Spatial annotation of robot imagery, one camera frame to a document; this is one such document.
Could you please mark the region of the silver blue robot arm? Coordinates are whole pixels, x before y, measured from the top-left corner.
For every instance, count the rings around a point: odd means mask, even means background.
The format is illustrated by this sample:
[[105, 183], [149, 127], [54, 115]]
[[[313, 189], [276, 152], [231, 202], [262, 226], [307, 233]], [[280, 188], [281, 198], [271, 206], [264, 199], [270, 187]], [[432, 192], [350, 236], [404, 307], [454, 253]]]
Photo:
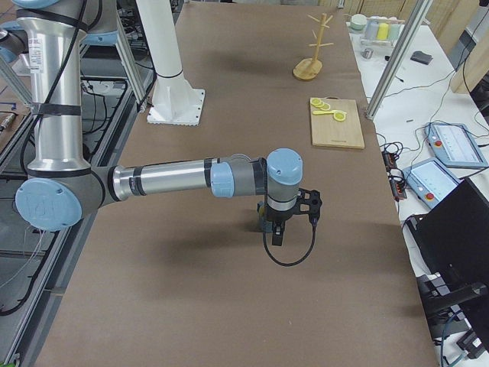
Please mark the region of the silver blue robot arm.
[[33, 227], [56, 232], [110, 203], [209, 188], [214, 196], [264, 197], [265, 245], [280, 245], [286, 221], [314, 204], [300, 187], [302, 158], [279, 148], [266, 158], [244, 154], [138, 167], [94, 167], [83, 157], [81, 44], [116, 44], [114, 1], [19, 1], [17, 25], [1, 35], [1, 55], [29, 56], [35, 156], [15, 206]]

